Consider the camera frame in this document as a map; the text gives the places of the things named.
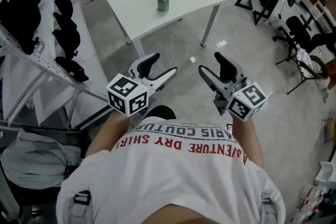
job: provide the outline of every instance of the green bottle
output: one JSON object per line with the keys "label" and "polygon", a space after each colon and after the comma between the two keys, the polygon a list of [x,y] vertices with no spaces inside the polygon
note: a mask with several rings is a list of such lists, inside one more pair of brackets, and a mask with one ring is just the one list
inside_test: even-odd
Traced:
{"label": "green bottle", "polygon": [[157,9],[165,12],[169,9],[169,0],[157,0]]}

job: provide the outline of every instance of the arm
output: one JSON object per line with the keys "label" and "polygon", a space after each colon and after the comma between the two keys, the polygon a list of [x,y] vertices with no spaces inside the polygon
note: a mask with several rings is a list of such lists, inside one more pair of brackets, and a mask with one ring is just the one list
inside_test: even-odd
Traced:
{"label": "arm", "polygon": [[104,123],[96,137],[92,140],[85,157],[102,150],[111,151],[117,141],[127,132],[130,119],[114,111]]}
{"label": "arm", "polygon": [[246,156],[259,167],[264,167],[264,158],[262,157],[256,130],[251,119],[243,122],[233,118],[232,135],[239,142]]}

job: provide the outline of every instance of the white shelf rack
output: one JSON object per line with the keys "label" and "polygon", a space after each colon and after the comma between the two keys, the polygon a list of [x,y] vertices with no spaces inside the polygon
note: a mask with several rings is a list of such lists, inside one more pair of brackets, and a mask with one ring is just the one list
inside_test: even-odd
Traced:
{"label": "white shelf rack", "polygon": [[54,0],[39,3],[41,22],[36,36],[45,47],[40,54],[25,54],[17,40],[0,25],[0,45],[6,58],[1,67],[3,74],[4,120],[10,126],[29,98],[33,97],[39,125],[55,111],[66,108],[67,130],[82,130],[88,124],[108,113],[105,86],[108,84],[92,44],[80,4],[73,6],[72,20],[77,24],[81,43],[78,56],[73,60],[85,70],[89,80],[80,83],[55,62],[59,45],[52,31],[55,27]]}

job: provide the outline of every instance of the white t-shirt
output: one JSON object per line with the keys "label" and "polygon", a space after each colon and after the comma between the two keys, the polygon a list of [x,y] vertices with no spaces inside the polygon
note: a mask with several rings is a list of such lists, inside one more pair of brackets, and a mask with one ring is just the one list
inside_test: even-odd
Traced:
{"label": "white t-shirt", "polygon": [[214,125],[146,118],[111,152],[84,159],[62,183],[64,201],[89,190],[93,221],[137,224],[168,204],[189,208],[225,224],[259,223],[261,196],[269,197],[285,221],[282,196],[266,172],[250,161],[235,138]]}

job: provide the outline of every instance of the concrete floor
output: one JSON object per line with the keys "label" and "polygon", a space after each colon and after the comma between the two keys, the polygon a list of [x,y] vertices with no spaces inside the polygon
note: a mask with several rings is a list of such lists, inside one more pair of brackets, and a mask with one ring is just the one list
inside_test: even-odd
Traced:
{"label": "concrete floor", "polygon": [[[108,80],[117,73],[125,73],[137,55],[128,46],[106,0],[80,1],[92,41]],[[205,8],[183,17],[142,38],[146,53],[161,54],[156,72],[178,67],[175,79],[162,92],[156,94],[157,104],[171,107],[178,118],[192,122],[215,123],[225,127],[231,123],[228,114],[219,116],[213,105],[214,93],[198,74],[198,66],[205,65],[219,72],[214,52],[220,51],[239,62],[245,74],[257,81],[266,93],[272,92],[268,103],[254,116],[254,122],[265,158],[265,170],[280,189],[290,214],[298,201],[304,184],[313,183],[319,170],[319,161],[329,158],[332,143],[324,144],[321,119],[335,116],[335,92],[328,103],[322,101],[321,88],[325,82],[308,81],[291,95],[286,95],[300,80],[293,62],[275,66],[287,55],[287,45],[273,42],[275,27],[262,19],[258,26],[252,21],[250,11],[234,6],[236,0],[221,4],[216,21],[209,35],[207,47],[199,44],[211,8]],[[256,9],[261,7],[254,2]],[[282,19],[303,10],[285,5]],[[218,47],[225,40],[227,44]],[[333,56],[326,48],[316,55],[327,62]]]}

